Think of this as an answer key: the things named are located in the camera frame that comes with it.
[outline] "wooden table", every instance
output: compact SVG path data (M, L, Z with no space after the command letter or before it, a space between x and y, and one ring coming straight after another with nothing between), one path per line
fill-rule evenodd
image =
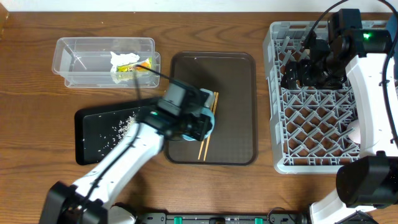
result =
M73 115L136 99L130 89L71 89L51 71L61 37L152 37L162 72L183 50L247 52L256 60L259 156L246 167L183 166L163 154L148 162L118 201L138 211L267 213L302 210L335 188L335 175L280 175L272 165L269 92L262 41L274 21L314 21L319 13L13 12L0 41L0 223L37 223L47 191L93 166L75 162ZM388 14L363 19L386 20ZM143 96L159 96L162 80ZM372 213L396 223L396 208Z

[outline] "chopsticks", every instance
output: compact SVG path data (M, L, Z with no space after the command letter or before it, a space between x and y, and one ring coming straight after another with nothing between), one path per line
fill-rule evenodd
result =
M211 107L211 111L213 112L213 114L216 114L216 107L217 107L217 101L218 101L218 92L214 92L214 95L215 95L215 100L214 100L213 106ZM207 137L207 139L206 139L205 156L203 157L203 161L206 161L207 149L208 149L208 147L209 147L210 137L211 137L211 135L209 135L209 136ZM202 152L204 143L205 143L205 140L203 140L203 141L201 142L201 144L200 144L200 151L199 151L198 159L200 159L200 156L201 156L201 152Z

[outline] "clear plastic container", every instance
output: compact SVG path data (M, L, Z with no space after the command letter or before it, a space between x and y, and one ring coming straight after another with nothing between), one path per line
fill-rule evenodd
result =
M64 37L55 48L52 71L65 78L70 88L134 88L134 80L116 83L112 76L111 52L134 53L139 61L152 58L151 69L160 71L160 55L155 52L155 41L145 37ZM140 88L159 86L160 77L152 72L139 72Z

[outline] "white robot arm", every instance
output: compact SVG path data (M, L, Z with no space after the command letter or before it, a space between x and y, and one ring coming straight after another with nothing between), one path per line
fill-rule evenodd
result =
M134 139L138 127L141 125L137 139L132 146L129 143ZM92 202L100 199L106 209L110 209L116 197L124 186L131 180L137 171L162 149L164 136L147 124L134 123L123 137L122 141L89 173L76 180L76 193L87 196L92 183L122 152L128 150L118 159L118 162L109 168L101 178L98 187L89 197Z
M387 30L363 29L358 9L340 9L332 14L328 42L317 39L313 28L303 43L311 59L288 63L281 85L295 89L299 81L302 86L338 90L348 79L358 112L358 121L350 125L355 131L349 137L360 143L360 159L339 169L336 189L313 203L299 223L344 223L356 214L398 203L394 180L398 175L398 139L392 125L398 124L398 99L394 61L390 59L397 38L392 42ZM384 100L385 85L389 103ZM391 119L386 105L391 109Z
M354 59L346 67L348 80L354 91L356 108L361 136L360 157L376 156L377 151L384 151L386 156L398 157L398 149L391 141L392 134L384 106L381 72L386 59L386 54L367 54L366 57ZM387 70L389 80L394 80L394 60L391 59ZM394 120L398 123L398 99L394 82L387 86L390 105ZM370 212L376 207L372 205L360 205L348 208L338 196L335 189L323 200L310 206L312 224L337 223L356 211Z
M93 170L71 186L58 182L50 189L39 223L134 224L131 213L113 207L116 197L161 151L165 139L206 138L215 125L209 109L214 100L212 91L171 80L165 96L156 105L140 108L137 122Z

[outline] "black cutting board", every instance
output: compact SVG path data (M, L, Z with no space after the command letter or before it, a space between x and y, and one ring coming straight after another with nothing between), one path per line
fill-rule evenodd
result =
M75 154L79 165L100 162L121 140L119 130L134 117L139 106L149 106L158 98L85 108L75 113Z
M216 124L206 160L206 140L170 141L166 157L179 164L248 165L257 157L256 64L245 53L181 52L170 75L198 88L219 92Z

